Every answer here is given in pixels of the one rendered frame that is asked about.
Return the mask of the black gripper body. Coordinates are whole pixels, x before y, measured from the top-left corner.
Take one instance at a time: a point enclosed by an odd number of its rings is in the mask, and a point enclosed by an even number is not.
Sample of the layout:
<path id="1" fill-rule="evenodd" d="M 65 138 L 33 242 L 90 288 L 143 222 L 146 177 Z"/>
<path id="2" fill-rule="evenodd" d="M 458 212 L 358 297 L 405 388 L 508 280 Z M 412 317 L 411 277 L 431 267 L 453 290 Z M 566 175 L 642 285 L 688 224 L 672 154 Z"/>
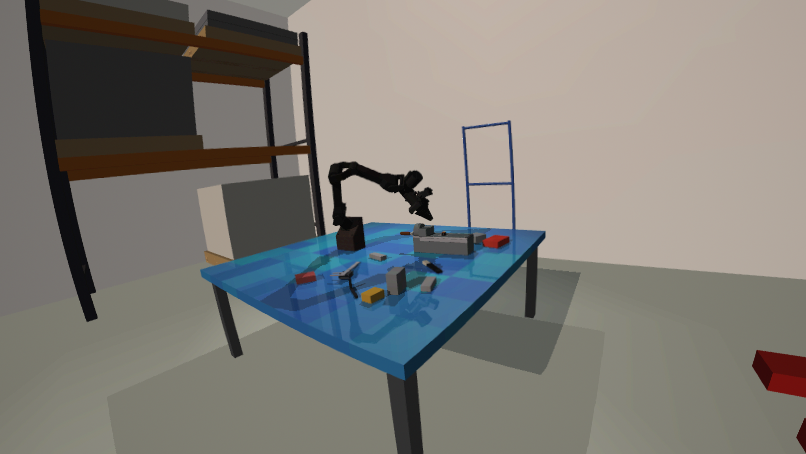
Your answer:
<path id="1" fill-rule="evenodd" d="M 415 190 L 409 192 L 404 198 L 405 201 L 411 205 L 409 208 L 409 212 L 411 214 L 413 214 L 415 211 L 418 211 L 422 206 L 430 202 L 427 198 L 425 200 L 423 198 L 422 200 L 418 200 L 415 195 Z"/>

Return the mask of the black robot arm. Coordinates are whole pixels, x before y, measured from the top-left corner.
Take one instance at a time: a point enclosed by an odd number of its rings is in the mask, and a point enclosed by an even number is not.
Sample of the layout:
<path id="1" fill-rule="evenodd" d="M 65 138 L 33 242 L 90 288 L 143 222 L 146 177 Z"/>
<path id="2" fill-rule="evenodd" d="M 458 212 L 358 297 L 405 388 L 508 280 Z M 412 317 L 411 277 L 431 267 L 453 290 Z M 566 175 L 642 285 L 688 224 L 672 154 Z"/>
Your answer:
<path id="1" fill-rule="evenodd" d="M 348 168 L 347 170 L 343 171 L 343 168 Z M 341 226 L 340 230 L 349 231 L 352 223 L 354 220 L 349 220 L 346 216 L 346 203 L 342 202 L 342 192 L 341 192 L 341 181 L 349 178 L 350 176 L 359 176 L 365 180 L 373 181 L 379 184 L 384 190 L 388 192 L 399 192 L 403 197 L 405 197 L 409 192 L 414 190 L 420 181 L 423 179 L 423 175 L 420 174 L 418 171 L 409 171 L 406 176 L 404 174 L 381 174 L 374 170 L 369 169 L 363 165 L 358 164 L 356 161 L 352 162 L 341 162 L 337 164 L 332 164 L 330 166 L 328 179 L 332 184 L 332 195 L 333 195 L 333 225 L 334 226 Z M 398 179 L 400 179 L 400 184 L 398 185 Z M 429 187 L 424 188 L 423 191 L 415 191 L 416 198 L 419 200 L 422 198 L 425 200 L 427 196 L 432 195 L 433 190 Z"/>

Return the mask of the orange-brown rectangular block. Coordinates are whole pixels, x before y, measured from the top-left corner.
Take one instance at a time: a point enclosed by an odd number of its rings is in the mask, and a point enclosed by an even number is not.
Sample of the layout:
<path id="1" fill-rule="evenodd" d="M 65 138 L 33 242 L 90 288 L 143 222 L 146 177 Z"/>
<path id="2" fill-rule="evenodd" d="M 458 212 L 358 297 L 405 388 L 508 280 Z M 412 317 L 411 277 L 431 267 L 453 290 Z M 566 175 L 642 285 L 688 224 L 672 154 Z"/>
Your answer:
<path id="1" fill-rule="evenodd" d="M 373 303 L 382 299 L 384 296 L 384 289 L 373 287 L 370 290 L 361 294 L 362 301 Z"/>

